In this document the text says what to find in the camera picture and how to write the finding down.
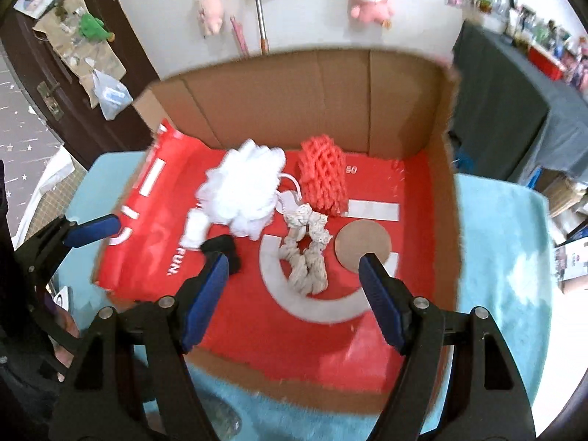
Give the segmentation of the white mesh bath pouf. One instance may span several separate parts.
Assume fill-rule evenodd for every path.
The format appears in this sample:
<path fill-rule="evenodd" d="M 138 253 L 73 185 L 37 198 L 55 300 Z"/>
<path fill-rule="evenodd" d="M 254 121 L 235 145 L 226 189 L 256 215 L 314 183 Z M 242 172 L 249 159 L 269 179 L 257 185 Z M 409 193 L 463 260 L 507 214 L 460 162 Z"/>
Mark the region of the white mesh bath pouf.
<path fill-rule="evenodd" d="M 284 171 L 285 164 L 283 149 L 248 139 L 240 148 L 228 150 L 220 165 L 206 170 L 205 181 L 196 190 L 199 207 L 211 223 L 256 241 L 273 219 L 283 178 L 293 182 L 297 198 L 302 198 L 300 184 Z"/>

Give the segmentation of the orange foam net sleeve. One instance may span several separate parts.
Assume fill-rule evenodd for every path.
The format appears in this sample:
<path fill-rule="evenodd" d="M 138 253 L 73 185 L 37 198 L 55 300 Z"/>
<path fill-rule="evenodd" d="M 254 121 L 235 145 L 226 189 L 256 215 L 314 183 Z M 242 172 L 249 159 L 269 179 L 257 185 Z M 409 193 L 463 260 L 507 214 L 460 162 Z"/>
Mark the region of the orange foam net sleeve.
<path fill-rule="evenodd" d="M 303 200 L 314 211 L 340 216 L 348 209 L 346 154 L 330 136 L 302 142 L 298 160 Z"/>

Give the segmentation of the red bowl on table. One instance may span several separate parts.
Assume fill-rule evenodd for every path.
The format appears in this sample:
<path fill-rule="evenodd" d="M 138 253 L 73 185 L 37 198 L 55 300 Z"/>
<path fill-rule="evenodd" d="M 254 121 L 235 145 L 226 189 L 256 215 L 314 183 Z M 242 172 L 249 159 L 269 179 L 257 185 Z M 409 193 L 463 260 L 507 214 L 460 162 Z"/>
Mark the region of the red bowl on table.
<path fill-rule="evenodd" d="M 531 45 L 527 52 L 528 60 L 551 81 L 560 81 L 563 79 L 566 71 L 565 66 L 548 53 L 542 46 Z"/>

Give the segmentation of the teal fluffy blanket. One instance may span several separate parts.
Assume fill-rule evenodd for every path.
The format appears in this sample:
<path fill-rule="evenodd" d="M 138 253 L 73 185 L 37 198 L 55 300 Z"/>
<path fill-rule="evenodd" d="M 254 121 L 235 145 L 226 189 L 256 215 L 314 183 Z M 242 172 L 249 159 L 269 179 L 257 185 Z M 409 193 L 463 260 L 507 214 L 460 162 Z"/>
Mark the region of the teal fluffy blanket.
<path fill-rule="evenodd" d="M 66 217 L 85 222 L 110 213 L 143 163 L 143 151 L 106 153 L 83 178 Z M 532 405 L 541 382 L 552 314 L 552 249 L 547 203 L 536 192 L 504 181 L 455 176 L 462 225 L 462 275 L 458 311 L 484 306 L 496 321 L 515 360 Z M 57 271 L 70 288 L 70 313 L 81 329 L 109 305 L 92 284 L 100 242 L 74 249 Z M 240 416 L 234 440 L 366 440 L 377 416 L 354 416 L 297 408 L 244 391 L 190 366 L 196 388 L 227 402 Z"/>

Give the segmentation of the green plush on door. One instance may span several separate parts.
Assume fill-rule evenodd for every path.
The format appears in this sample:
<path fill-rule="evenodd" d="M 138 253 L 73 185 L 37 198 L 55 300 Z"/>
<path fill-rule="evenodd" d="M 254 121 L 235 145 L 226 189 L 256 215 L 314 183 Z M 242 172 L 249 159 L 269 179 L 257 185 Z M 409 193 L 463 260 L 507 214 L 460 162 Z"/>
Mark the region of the green plush on door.
<path fill-rule="evenodd" d="M 82 15 L 78 27 L 79 33 L 89 41 L 113 42 L 116 35 L 105 29 L 105 23 L 90 13 Z"/>

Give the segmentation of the large glass jar metal lid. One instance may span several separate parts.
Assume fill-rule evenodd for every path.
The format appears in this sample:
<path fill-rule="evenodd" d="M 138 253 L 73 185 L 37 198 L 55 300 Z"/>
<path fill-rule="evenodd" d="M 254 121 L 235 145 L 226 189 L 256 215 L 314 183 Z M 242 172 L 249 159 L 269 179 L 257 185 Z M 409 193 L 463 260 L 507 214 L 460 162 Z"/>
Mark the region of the large glass jar metal lid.
<path fill-rule="evenodd" d="M 233 440 L 242 427 L 237 412 L 223 399 L 209 392 L 199 391 L 197 395 L 218 438 L 222 441 Z"/>

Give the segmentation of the cream patterned scrunchie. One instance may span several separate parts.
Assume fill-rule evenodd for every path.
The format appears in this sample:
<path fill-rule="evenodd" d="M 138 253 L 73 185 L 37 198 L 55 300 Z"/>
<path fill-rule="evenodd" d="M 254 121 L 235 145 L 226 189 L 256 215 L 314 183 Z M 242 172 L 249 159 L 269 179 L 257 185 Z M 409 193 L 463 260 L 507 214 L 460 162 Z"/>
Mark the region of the cream patterned scrunchie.
<path fill-rule="evenodd" d="M 328 288 L 324 252 L 333 239 L 326 227 L 328 216 L 306 203 L 286 213 L 284 220 L 288 234 L 278 254 L 290 266 L 288 285 L 304 297 L 319 295 Z"/>

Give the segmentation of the dark grey tablecloth table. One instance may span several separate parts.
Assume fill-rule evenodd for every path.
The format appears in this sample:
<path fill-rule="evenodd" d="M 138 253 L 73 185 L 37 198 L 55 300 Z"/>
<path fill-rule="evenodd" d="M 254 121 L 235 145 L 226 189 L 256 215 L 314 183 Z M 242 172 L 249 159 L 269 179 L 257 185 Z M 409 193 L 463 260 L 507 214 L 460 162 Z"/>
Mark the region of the dark grey tablecloth table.
<path fill-rule="evenodd" d="M 453 46 L 462 81 L 451 129 L 475 175 L 527 184 L 539 168 L 587 181 L 587 104 L 504 39 L 464 22 Z"/>

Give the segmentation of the clear plastic bag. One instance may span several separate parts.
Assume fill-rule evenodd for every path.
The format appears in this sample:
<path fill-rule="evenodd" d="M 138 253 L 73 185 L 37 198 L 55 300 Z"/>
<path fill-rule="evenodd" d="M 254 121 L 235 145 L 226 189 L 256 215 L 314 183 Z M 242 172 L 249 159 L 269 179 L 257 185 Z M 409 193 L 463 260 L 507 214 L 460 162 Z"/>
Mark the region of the clear plastic bag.
<path fill-rule="evenodd" d="M 133 102 L 129 90 L 112 76 L 93 70 L 94 93 L 106 121 L 116 116 Z"/>

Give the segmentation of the black pompom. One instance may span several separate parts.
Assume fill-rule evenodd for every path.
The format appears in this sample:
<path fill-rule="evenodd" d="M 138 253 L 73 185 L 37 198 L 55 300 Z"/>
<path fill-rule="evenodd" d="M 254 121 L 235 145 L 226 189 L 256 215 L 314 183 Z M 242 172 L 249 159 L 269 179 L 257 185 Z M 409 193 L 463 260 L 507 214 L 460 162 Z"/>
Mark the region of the black pompom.
<path fill-rule="evenodd" d="M 205 257 L 216 252 L 223 254 L 228 260 L 230 275 L 238 273 L 241 269 L 241 258 L 237 253 L 234 238 L 229 234 L 207 239 L 200 245 L 199 250 Z"/>

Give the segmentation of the pink fox plush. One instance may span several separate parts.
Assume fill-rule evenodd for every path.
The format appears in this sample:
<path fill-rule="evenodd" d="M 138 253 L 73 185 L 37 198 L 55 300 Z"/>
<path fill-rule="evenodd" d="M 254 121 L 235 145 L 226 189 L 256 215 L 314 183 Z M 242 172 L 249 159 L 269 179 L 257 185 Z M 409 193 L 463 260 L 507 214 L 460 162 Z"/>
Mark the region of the pink fox plush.
<path fill-rule="evenodd" d="M 376 23 L 384 29 L 392 27 L 391 0 L 350 0 L 350 17 L 360 23 Z"/>

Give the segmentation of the red cardboard box tray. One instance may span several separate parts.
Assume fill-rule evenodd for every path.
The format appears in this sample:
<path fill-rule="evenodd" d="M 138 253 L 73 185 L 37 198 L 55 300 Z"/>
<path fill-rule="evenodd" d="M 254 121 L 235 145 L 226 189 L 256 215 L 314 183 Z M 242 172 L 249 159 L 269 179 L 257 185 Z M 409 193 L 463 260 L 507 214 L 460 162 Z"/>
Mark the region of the red cardboard box tray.
<path fill-rule="evenodd" d="M 392 50 L 304 50 L 153 83 L 154 134 L 94 281 L 118 304 L 173 294 L 233 239 L 240 261 L 189 360 L 305 408 L 372 415 L 402 359 L 361 288 L 367 252 L 455 306 L 462 260 L 448 122 L 454 68 Z"/>

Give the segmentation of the round brown cushion pad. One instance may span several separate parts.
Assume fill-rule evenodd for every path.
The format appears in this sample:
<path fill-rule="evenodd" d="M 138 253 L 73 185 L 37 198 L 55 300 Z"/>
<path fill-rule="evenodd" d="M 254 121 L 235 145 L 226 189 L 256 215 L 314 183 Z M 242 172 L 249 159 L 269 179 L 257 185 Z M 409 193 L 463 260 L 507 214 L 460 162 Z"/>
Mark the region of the round brown cushion pad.
<path fill-rule="evenodd" d="M 371 220 L 357 220 L 345 225 L 334 243 L 335 255 L 347 270 L 357 274 L 361 258 L 375 254 L 382 264 L 390 258 L 392 240 L 386 228 Z"/>

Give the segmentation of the dark wooden door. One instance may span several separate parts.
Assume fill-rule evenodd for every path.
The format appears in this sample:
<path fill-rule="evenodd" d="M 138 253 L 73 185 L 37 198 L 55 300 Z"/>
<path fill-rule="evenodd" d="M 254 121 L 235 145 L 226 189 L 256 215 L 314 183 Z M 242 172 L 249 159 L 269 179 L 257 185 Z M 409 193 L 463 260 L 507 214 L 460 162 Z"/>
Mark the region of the dark wooden door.
<path fill-rule="evenodd" d="M 102 20 L 115 41 L 84 38 L 85 13 Z M 133 107 L 106 121 L 94 93 L 93 70 L 119 80 L 132 97 L 157 78 L 119 0 L 1 0 L 1 44 L 49 128 L 82 166 L 150 145 Z"/>

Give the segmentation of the orange handled stick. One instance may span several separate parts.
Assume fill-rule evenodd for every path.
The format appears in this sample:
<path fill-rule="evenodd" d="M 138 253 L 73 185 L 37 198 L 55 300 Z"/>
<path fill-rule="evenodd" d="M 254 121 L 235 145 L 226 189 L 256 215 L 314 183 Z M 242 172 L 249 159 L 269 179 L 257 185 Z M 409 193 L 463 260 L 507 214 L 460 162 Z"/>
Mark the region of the orange handled stick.
<path fill-rule="evenodd" d="M 265 18 L 264 18 L 264 12 L 263 12 L 263 3 L 262 3 L 262 0 L 254 0 L 254 3 L 255 3 L 257 23 L 258 23 L 260 51 L 261 51 L 262 55 L 267 55 L 269 53 L 269 44 L 268 44 Z"/>

